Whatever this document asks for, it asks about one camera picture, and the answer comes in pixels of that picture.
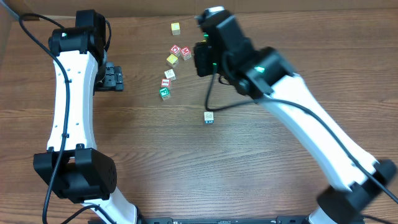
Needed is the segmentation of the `white and blue block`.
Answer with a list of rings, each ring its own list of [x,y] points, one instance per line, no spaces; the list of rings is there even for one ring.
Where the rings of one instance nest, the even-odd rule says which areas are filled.
[[[205,111],[204,112],[204,122],[205,122],[205,124],[213,124],[214,123],[214,112]]]

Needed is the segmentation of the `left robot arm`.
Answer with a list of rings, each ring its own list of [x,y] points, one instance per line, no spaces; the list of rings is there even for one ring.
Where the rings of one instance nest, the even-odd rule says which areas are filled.
[[[56,75],[53,126],[45,153],[34,169],[49,195],[93,210],[103,223],[142,223],[139,209],[117,186],[116,165],[97,149],[93,97],[98,91],[122,91],[121,67],[107,60],[111,26],[96,11],[76,13],[75,26],[58,26],[46,52]]]

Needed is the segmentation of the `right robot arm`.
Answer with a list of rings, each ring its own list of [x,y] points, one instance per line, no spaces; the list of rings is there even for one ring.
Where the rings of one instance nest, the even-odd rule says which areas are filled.
[[[221,6],[196,17],[204,39],[194,46],[200,77],[221,83],[275,116],[317,161],[329,186],[305,223],[363,223],[363,210],[397,174],[389,159],[378,160],[355,143],[322,108],[304,79],[274,48],[256,50],[235,16]]]

